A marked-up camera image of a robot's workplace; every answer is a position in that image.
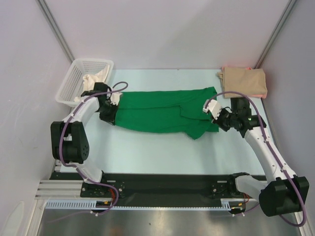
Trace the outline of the green t shirt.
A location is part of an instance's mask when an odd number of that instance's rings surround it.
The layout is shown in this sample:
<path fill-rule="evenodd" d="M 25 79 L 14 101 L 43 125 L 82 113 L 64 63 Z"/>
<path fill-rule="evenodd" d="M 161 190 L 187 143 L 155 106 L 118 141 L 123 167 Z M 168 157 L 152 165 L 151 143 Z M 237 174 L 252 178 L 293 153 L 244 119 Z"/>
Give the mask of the green t shirt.
<path fill-rule="evenodd" d="M 202 111 L 205 101 L 216 95 L 214 87 L 176 91 L 124 92 L 115 124 L 149 133 L 185 133 L 196 140 L 219 127 Z"/>

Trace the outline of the white plastic basket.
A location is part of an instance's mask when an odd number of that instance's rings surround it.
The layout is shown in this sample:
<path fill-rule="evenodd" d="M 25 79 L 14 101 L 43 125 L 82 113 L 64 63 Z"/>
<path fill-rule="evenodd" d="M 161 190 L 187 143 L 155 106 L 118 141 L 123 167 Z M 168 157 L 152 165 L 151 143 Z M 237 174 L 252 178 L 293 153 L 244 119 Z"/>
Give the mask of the white plastic basket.
<path fill-rule="evenodd" d="M 79 97 L 83 92 L 83 77 L 86 74 L 96 74 L 101 70 L 106 69 L 105 81 L 107 82 L 111 76 L 113 68 L 114 62 L 109 59 L 75 59 L 61 83 L 55 96 L 55 100 L 58 103 L 65 104 L 71 108 L 77 106 L 79 102 L 75 101 L 75 98 Z"/>

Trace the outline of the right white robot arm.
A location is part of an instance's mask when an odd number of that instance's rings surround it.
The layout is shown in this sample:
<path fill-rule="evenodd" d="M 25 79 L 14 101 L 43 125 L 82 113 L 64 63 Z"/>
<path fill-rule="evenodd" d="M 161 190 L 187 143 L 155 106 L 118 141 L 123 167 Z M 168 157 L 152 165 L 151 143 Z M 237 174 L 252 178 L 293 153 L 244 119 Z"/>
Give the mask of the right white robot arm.
<path fill-rule="evenodd" d="M 203 111 L 211 114 L 212 122 L 223 131 L 233 128 L 250 145 L 266 177 L 266 183 L 247 173 L 232 174 L 227 192 L 232 197 L 245 193 L 257 200 L 266 216 L 301 212 L 306 215 L 305 201 L 309 182 L 299 177 L 286 163 L 273 143 L 266 123 L 259 113 L 252 114 L 256 106 L 247 97 L 231 100 L 228 111 L 218 101 L 206 101 Z"/>

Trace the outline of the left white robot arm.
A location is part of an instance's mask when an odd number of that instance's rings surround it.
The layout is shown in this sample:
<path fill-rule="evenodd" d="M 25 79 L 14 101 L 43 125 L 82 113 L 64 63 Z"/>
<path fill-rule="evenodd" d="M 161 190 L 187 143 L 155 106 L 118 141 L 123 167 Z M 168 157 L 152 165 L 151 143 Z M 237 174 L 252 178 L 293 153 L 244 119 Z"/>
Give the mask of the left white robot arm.
<path fill-rule="evenodd" d="M 92 183 L 91 190 L 100 197 L 108 193 L 109 185 L 103 180 L 103 171 L 88 160 L 90 145 L 85 127 L 95 113 L 99 114 L 100 120 L 115 125 L 121 96 L 120 89 L 97 82 L 92 90 L 81 94 L 77 106 L 68 116 L 50 126 L 54 159 L 74 168 L 84 182 Z"/>

